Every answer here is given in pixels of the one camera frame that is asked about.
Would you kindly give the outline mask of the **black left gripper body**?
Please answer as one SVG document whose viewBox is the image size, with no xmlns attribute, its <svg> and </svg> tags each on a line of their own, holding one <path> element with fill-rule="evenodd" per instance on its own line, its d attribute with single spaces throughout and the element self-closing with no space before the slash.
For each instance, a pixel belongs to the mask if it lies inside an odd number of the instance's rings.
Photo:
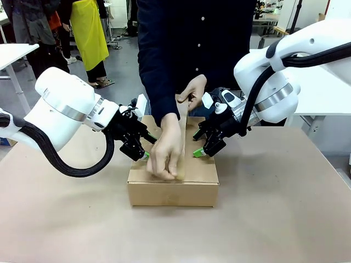
<svg viewBox="0 0 351 263">
<path fill-rule="evenodd" d="M 133 112 L 135 108 L 120 105 L 119 109 L 109 123 L 109 133 L 114 140 L 131 141 L 144 138 L 147 135 L 147 126 L 138 120 L 138 116 Z"/>
</svg>

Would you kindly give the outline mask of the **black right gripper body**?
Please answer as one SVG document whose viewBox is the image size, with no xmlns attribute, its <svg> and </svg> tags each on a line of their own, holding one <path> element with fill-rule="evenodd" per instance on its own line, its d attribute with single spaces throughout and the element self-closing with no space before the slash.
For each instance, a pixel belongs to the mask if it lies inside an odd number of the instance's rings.
<svg viewBox="0 0 351 263">
<path fill-rule="evenodd" d="M 234 117 L 232 110 L 225 110 L 220 114 L 211 113 L 207 119 L 210 131 L 221 132 L 225 138 L 230 138 L 240 131 L 240 122 Z"/>
</svg>

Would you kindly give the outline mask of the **person's right hand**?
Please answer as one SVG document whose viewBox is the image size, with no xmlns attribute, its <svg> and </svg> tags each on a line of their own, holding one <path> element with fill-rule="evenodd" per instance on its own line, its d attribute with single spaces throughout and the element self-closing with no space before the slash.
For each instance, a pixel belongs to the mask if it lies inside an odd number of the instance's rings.
<svg viewBox="0 0 351 263">
<path fill-rule="evenodd" d="M 146 170 L 162 180 L 175 180 L 183 150 L 182 131 L 177 115 L 166 114 L 161 120 L 160 128 L 161 136 L 150 151 Z"/>
</svg>

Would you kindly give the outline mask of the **person's left hand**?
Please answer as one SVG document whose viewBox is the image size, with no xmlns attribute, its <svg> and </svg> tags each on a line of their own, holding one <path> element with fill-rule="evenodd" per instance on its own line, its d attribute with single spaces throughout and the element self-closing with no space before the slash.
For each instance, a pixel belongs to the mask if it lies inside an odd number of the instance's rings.
<svg viewBox="0 0 351 263">
<path fill-rule="evenodd" d="M 186 88 L 176 95 L 179 103 L 188 102 L 188 111 L 192 111 L 202 104 L 202 96 L 205 92 L 207 78 L 201 74 L 193 78 Z"/>
</svg>

